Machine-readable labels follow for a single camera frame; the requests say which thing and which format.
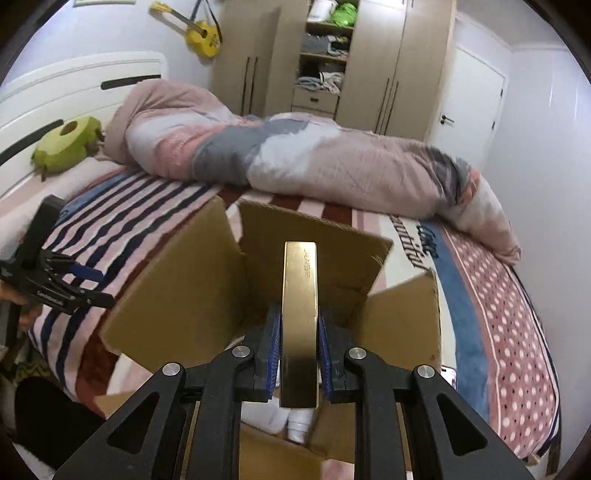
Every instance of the door handle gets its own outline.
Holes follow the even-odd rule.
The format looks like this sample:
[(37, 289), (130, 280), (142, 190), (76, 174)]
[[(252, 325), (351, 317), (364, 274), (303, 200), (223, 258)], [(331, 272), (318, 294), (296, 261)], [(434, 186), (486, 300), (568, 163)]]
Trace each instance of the door handle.
[(240, 116), (244, 116), (244, 97), (246, 95), (246, 77), (248, 76), (248, 64), (251, 62), (251, 58), (246, 58), (246, 68), (244, 68), (244, 81), (242, 83), (242, 102), (240, 103)]
[(448, 116), (442, 115), (441, 121), (439, 123), (441, 123), (442, 125), (445, 125), (446, 123), (453, 125), (455, 123), (455, 121), (452, 120), (451, 118), (449, 118)]
[(386, 80), (386, 88), (384, 89), (384, 96), (382, 97), (382, 105), (379, 107), (378, 119), (376, 120), (376, 123), (375, 123), (374, 132), (377, 134), (379, 134), (379, 132), (378, 132), (379, 119), (382, 116), (382, 110), (384, 110), (384, 100), (386, 99), (388, 85), (390, 85), (390, 77), (388, 77), (388, 80)]
[(248, 114), (249, 115), (252, 113), (252, 97), (254, 96), (254, 90), (255, 90), (255, 77), (256, 77), (256, 64), (257, 63), (258, 63), (258, 57), (255, 57), (255, 64), (254, 64), (254, 67), (252, 68), (251, 100), (248, 105)]
[(390, 104), (390, 113), (388, 114), (388, 120), (386, 121), (386, 127), (384, 128), (384, 134), (386, 133), (388, 125), (390, 124), (390, 117), (392, 117), (392, 110), (394, 110), (394, 102), (396, 101), (396, 94), (398, 93), (398, 85), (399, 84), (400, 84), (400, 81), (397, 81), (396, 88), (394, 89), (394, 97), (392, 97), (392, 103)]

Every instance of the yellow toy guitar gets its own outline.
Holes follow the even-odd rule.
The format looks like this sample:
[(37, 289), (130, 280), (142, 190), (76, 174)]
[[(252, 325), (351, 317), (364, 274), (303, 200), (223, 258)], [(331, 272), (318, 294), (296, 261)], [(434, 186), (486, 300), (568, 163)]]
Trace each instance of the yellow toy guitar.
[(188, 28), (184, 35), (185, 40), (195, 53), (208, 59), (217, 55), (221, 45), (217, 25), (210, 25), (205, 20), (191, 22), (187, 17), (182, 16), (162, 2), (154, 2), (150, 5), (150, 10), (171, 14), (187, 25)]

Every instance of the gold rectangular box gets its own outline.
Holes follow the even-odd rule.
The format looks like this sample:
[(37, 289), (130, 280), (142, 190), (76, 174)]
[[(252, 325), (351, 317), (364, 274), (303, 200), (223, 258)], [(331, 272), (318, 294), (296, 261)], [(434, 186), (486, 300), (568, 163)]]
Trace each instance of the gold rectangular box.
[(316, 408), (318, 281), (315, 243), (285, 243), (281, 313), (281, 407)]

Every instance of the metal screw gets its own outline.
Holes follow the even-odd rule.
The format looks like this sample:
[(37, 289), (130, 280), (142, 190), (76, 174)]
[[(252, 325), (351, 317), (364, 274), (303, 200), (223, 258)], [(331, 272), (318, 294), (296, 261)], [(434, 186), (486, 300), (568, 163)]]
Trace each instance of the metal screw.
[(355, 360), (363, 360), (367, 354), (368, 353), (360, 346), (354, 346), (351, 350), (349, 350), (349, 356)]
[(232, 355), (237, 358), (244, 358), (251, 353), (251, 350), (246, 345), (238, 345), (232, 349)]
[(162, 373), (167, 377), (174, 377), (180, 371), (181, 366), (179, 364), (166, 364), (162, 367)]
[(417, 368), (417, 372), (423, 378), (433, 378), (435, 376), (435, 370), (431, 365), (421, 365)]

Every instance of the cardboard flap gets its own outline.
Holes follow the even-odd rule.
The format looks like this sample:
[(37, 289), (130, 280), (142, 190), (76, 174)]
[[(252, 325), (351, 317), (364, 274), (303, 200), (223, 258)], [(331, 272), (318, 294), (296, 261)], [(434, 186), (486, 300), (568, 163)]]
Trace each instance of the cardboard flap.
[(319, 305), (329, 305), (335, 322), (347, 325), (365, 301), (392, 241), (263, 203), (242, 201), (239, 210), (252, 308), (261, 318), (271, 302), (281, 301), (285, 242), (315, 242)]
[(223, 202), (205, 204), (117, 302), (101, 336), (151, 372), (209, 362), (243, 320), (245, 270)]
[(441, 326), (431, 270), (368, 297), (352, 328), (355, 341), (396, 367), (441, 367)]

